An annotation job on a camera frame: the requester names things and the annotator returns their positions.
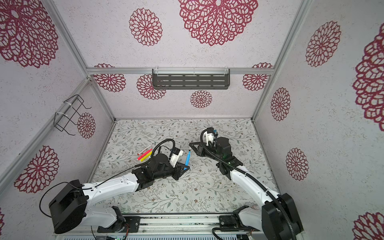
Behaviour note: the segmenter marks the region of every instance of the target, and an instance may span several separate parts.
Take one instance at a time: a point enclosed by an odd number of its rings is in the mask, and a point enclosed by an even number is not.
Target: small red circular pattern
[[[49,65],[58,35],[39,0],[2,0],[0,3],[0,52],[5,60],[23,67]]]
[[[384,23],[375,39],[365,46],[362,61],[355,69],[355,103],[364,109],[366,119],[377,122],[384,131]]]
[[[141,95],[152,100],[162,98],[167,92],[166,90],[156,90],[153,88],[151,74],[140,76],[136,86]]]
[[[257,0],[179,0],[184,28],[200,43],[233,41],[252,21]]]
[[[289,174],[296,180],[303,180],[308,174],[308,161],[304,153],[297,148],[292,148],[286,157],[286,166]]]
[[[212,95],[204,90],[198,90],[191,95],[191,103],[197,108],[205,108],[212,102]]]
[[[129,28],[133,37],[144,46],[153,46],[163,34],[158,17],[148,9],[137,9],[131,15]]]
[[[354,240],[382,240],[384,239],[384,216],[366,212],[359,215],[353,226]]]
[[[285,88],[279,88],[273,94],[271,101],[271,113],[276,121],[286,118],[291,107],[290,95]]]
[[[336,51],[340,42],[340,26],[330,21],[319,27],[308,43],[306,60],[312,67],[327,62]]]
[[[254,65],[253,68],[273,68],[273,65],[270,63],[259,63]],[[267,74],[246,74],[243,76],[243,85],[248,90],[257,91],[264,88],[268,78],[269,75]]]
[[[0,208],[0,236],[1,236],[1,230],[3,229],[4,226],[4,214],[1,213],[1,208]]]
[[[114,68],[105,63],[100,63],[96,68]],[[93,77],[98,85],[110,92],[120,92],[125,88],[125,78],[123,74],[94,74]]]
[[[49,146],[43,146],[13,185],[21,192],[37,193],[55,179],[58,168],[59,159],[55,151]]]
[[[89,113],[80,115],[77,121],[77,130],[83,138],[90,138],[95,133],[95,119]]]

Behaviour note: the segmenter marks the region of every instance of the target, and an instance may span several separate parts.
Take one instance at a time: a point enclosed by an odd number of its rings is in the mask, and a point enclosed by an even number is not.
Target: zip tie
[[[68,115],[67,115],[67,114],[65,114],[65,113],[60,113],[60,112],[57,112],[57,114],[62,114],[62,115],[64,115],[64,116],[68,117]]]

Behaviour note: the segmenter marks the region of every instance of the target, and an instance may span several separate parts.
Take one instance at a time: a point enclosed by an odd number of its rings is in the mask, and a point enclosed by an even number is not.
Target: floral tabletop
[[[93,182],[103,181],[140,163],[137,160],[139,151],[148,144],[154,147],[166,138],[174,139],[176,147],[184,150],[184,155],[179,158],[184,163],[189,143],[199,141],[200,133],[207,127],[216,129],[219,137],[229,138],[233,154],[259,181],[276,189],[249,119],[120,120]],[[170,142],[164,145],[171,147]],[[162,153],[168,154],[169,150],[163,147]],[[146,189],[120,194],[96,205],[115,205],[122,213],[231,212],[245,204],[260,209],[243,189],[220,173],[215,160],[199,157],[191,151],[189,166],[190,170],[178,181],[172,177],[158,179]]]

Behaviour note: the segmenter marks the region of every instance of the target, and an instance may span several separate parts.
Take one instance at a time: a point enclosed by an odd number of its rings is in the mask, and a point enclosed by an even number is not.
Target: blue marker
[[[185,165],[188,166],[188,163],[189,163],[189,158],[191,157],[191,150],[189,150],[188,152],[188,155],[187,155],[187,160],[185,161]]]

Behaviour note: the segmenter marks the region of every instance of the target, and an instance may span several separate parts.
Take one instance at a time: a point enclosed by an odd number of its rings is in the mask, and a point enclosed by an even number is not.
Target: table surface
[[[272,173],[262,153],[255,129],[249,119],[164,119],[120,120],[116,123],[107,148],[93,176],[100,182],[139,163],[137,153],[148,144],[154,147],[172,138],[184,150],[179,161],[184,163],[190,142],[197,142],[207,127],[229,138],[234,156],[256,175],[259,181],[275,190]],[[162,148],[162,153],[169,150]],[[199,157],[191,151],[190,170],[178,181],[172,177],[155,180],[154,184],[135,193],[125,193],[97,203],[118,206],[122,213],[192,213],[231,212],[243,205],[260,209],[238,185],[223,176],[216,161]]]

